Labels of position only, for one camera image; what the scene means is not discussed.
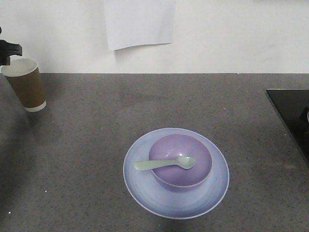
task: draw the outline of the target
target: brown paper cup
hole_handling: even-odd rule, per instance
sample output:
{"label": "brown paper cup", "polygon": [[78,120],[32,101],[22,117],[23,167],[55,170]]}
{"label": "brown paper cup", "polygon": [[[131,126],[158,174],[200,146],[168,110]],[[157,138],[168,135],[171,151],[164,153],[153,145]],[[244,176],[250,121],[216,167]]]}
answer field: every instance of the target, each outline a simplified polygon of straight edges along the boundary
{"label": "brown paper cup", "polygon": [[2,74],[9,81],[24,108],[36,112],[46,106],[45,92],[36,60],[23,58],[2,66]]}

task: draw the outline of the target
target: white wall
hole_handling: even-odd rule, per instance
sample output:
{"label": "white wall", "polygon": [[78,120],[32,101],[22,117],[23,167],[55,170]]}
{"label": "white wall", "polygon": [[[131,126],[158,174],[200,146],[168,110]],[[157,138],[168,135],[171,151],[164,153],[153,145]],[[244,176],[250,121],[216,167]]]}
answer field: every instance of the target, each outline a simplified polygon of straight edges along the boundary
{"label": "white wall", "polygon": [[174,42],[107,47],[102,0],[1,0],[0,39],[45,73],[309,73],[308,0],[177,0]]}

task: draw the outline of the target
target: spoon handle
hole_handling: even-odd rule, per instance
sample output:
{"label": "spoon handle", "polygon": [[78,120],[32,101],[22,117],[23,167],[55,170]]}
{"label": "spoon handle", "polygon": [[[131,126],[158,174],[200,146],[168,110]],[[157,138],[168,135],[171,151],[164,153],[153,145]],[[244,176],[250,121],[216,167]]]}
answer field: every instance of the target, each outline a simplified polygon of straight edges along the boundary
{"label": "spoon handle", "polygon": [[154,168],[160,168],[164,166],[177,165],[176,160],[145,160],[145,161],[135,161],[134,168],[139,171],[150,170]]}

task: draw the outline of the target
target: white paper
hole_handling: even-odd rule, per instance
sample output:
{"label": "white paper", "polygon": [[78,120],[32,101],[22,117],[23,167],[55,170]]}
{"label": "white paper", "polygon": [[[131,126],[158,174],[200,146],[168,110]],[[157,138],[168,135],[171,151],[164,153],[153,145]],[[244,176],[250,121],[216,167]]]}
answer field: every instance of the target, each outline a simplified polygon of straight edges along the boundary
{"label": "white paper", "polygon": [[110,50],[172,42],[176,0],[104,0]]}

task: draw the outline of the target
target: light green spoon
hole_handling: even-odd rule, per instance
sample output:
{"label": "light green spoon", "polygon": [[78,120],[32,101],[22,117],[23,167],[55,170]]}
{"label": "light green spoon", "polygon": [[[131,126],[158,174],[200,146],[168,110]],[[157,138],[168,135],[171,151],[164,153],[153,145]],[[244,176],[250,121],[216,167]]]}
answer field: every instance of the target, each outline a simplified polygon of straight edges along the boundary
{"label": "light green spoon", "polygon": [[184,169],[192,168],[196,161],[192,157],[178,156],[176,159],[135,161],[134,168],[139,171],[150,170],[170,165],[178,165]]}

